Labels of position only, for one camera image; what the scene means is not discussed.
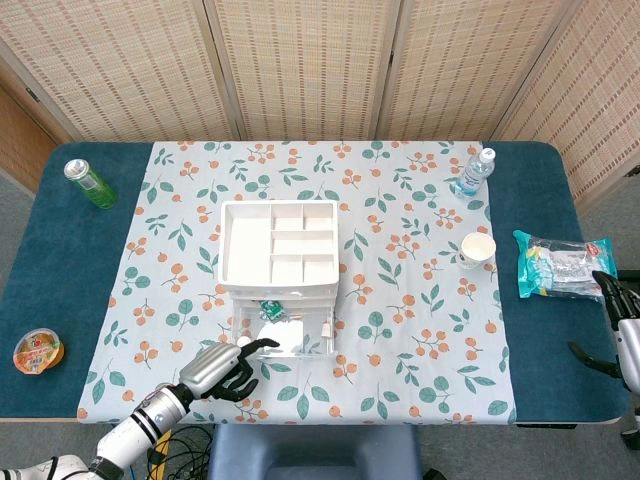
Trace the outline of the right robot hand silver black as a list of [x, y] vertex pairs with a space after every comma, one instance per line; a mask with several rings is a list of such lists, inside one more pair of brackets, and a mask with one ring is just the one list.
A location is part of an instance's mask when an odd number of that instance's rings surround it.
[[630, 392], [640, 396], [640, 293], [605, 272], [593, 271], [592, 277], [603, 294], [617, 360], [597, 360], [575, 342], [568, 343], [569, 349], [588, 368], [621, 379]]

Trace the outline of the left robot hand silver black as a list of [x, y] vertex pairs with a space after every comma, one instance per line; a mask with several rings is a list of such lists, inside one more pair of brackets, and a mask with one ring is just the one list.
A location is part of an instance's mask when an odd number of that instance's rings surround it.
[[247, 358], [259, 349], [279, 346], [270, 338], [242, 347], [214, 342], [181, 369], [179, 383], [169, 390], [186, 406], [209, 397], [239, 402], [249, 397], [259, 383]]

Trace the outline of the clear plastic drawer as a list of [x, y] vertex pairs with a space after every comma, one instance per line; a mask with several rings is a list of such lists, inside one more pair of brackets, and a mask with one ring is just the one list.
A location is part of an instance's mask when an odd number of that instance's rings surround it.
[[[262, 357], [293, 358], [328, 356], [334, 350], [334, 308], [330, 306], [281, 303], [285, 315], [278, 322], [262, 316], [259, 302], [234, 302], [231, 327], [232, 342], [241, 336], [255, 341], [270, 338], [279, 347], [265, 347], [257, 352]], [[332, 336], [321, 336], [322, 325], [328, 322]]]
[[293, 304], [305, 304], [305, 305], [319, 305], [319, 306], [332, 306], [336, 303], [335, 297], [300, 297], [300, 296], [267, 296], [258, 297], [251, 295], [244, 296], [231, 296], [234, 302], [262, 302], [262, 301], [277, 301], [280, 303], [293, 303]]
[[230, 290], [229, 294], [233, 298], [249, 299], [334, 298], [336, 296], [336, 290], [331, 288], [249, 288], [246, 290]]

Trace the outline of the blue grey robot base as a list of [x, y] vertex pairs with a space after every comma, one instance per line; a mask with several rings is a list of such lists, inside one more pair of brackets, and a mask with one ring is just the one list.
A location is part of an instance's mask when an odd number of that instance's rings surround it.
[[422, 480], [407, 425], [220, 425], [207, 480]]

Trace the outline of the teal plastic snack packet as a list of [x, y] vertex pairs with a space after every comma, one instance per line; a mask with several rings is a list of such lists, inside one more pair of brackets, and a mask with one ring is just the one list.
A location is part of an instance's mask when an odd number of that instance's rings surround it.
[[593, 278], [599, 271], [618, 278], [613, 246], [608, 238], [590, 242], [551, 240], [514, 230], [518, 246], [517, 284], [521, 299], [545, 297], [602, 300]]

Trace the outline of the orange jelly cup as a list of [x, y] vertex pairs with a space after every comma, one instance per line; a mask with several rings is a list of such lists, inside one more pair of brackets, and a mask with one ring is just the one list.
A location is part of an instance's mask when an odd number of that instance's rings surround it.
[[53, 330], [38, 328], [27, 332], [17, 342], [13, 363], [25, 375], [40, 375], [59, 364], [64, 353], [64, 344]]

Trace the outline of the dark teal table cover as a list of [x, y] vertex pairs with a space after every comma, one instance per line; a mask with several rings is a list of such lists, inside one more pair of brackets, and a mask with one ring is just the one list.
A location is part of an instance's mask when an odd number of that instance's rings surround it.
[[[495, 147], [508, 160], [489, 188], [498, 198], [491, 216], [517, 420], [557, 426], [616, 420], [629, 408], [629, 391], [580, 364], [567, 346], [576, 340], [599, 357], [613, 353], [602, 306], [517, 293], [513, 228], [580, 236], [560, 155], [534, 141]], [[151, 150], [148, 143], [79, 142], [51, 154], [0, 299], [0, 422], [75, 420]], [[96, 207], [66, 179], [72, 159], [86, 160], [112, 187], [113, 207]], [[14, 348], [38, 328], [53, 330], [65, 353], [55, 367], [25, 375], [14, 366]]]

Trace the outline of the white paper cup flower print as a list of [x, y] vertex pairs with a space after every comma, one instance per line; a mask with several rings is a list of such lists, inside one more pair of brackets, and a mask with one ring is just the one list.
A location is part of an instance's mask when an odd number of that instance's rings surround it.
[[494, 239], [485, 233], [472, 232], [464, 237], [457, 254], [457, 264], [463, 269], [474, 269], [490, 260], [496, 252]]

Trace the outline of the floral leaf print tablecloth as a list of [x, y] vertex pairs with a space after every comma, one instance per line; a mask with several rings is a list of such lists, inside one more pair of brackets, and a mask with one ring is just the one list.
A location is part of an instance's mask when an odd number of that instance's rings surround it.
[[230, 343], [219, 282], [225, 201], [333, 200], [334, 350], [256, 355], [245, 400], [204, 400], [193, 422], [511, 423], [509, 348], [494, 260], [459, 246], [490, 233], [487, 191], [453, 193], [470, 141], [158, 142], [145, 169], [77, 417], [117, 421], [214, 342]]

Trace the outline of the green drink can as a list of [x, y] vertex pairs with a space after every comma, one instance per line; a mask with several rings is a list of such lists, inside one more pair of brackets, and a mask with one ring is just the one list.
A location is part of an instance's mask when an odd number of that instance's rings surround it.
[[117, 201], [116, 192], [86, 160], [69, 160], [64, 166], [64, 175], [96, 207], [110, 209], [115, 205]]

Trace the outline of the clear water bottle blue label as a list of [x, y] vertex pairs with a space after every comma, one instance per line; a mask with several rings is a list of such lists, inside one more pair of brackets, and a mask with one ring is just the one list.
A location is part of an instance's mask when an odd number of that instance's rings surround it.
[[493, 173], [495, 157], [496, 153], [492, 148], [483, 148], [472, 155], [454, 183], [454, 194], [458, 197], [473, 197]]

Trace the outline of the wooden door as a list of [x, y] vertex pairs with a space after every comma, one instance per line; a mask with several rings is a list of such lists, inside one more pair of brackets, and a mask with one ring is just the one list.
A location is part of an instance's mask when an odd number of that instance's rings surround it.
[[0, 86], [0, 168], [32, 192], [57, 143]]

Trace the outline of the bamboo folding screen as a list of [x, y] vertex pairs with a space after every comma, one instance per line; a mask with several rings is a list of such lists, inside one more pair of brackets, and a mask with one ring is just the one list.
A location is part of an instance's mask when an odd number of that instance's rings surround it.
[[63, 136], [537, 140], [580, 208], [640, 176], [640, 0], [0, 0]]

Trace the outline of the white plastic drawer organizer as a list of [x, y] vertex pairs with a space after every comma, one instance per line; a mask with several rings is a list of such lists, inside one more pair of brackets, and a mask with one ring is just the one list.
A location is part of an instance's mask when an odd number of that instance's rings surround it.
[[333, 200], [225, 201], [218, 278], [229, 292], [339, 285]]

